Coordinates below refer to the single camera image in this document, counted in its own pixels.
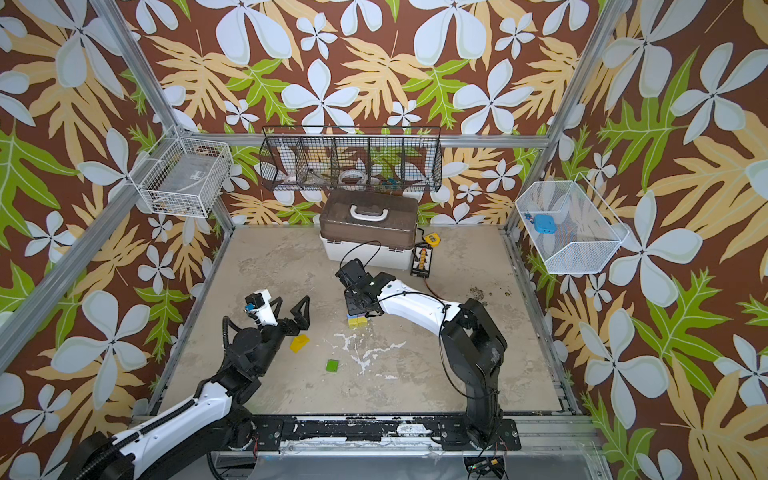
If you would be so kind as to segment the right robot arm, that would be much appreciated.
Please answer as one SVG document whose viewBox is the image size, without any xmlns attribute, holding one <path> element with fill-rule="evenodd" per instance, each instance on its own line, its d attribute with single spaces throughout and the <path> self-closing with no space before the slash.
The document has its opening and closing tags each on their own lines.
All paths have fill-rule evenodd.
<svg viewBox="0 0 768 480">
<path fill-rule="evenodd" d="M 485 306 L 475 299 L 442 300 L 386 272 L 373 276 L 358 259 L 341 265 L 336 278 L 349 313 L 398 316 L 436 335 L 444 373 L 464 383 L 467 437 L 478 447 L 492 443 L 503 419 L 499 375 L 507 342 Z"/>
</svg>

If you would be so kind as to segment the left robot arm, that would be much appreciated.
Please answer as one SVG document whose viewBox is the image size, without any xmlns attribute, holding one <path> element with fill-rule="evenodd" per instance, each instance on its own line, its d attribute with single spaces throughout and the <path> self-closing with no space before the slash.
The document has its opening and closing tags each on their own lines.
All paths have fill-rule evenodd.
<svg viewBox="0 0 768 480">
<path fill-rule="evenodd" d="M 70 455 L 62 479 L 162 479 L 202 455 L 247 443 L 253 415 L 245 403 L 261 386 L 285 338 L 309 329 L 310 298 L 303 297 L 289 318 L 277 319 L 282 299 L 267 292 L 246 297 L 254 327 L 222 318 L 224 356 L 217 372 L 200 381 L 179 404 L 133 428 L 107 436 L 95 433 Z"/>
</svg>

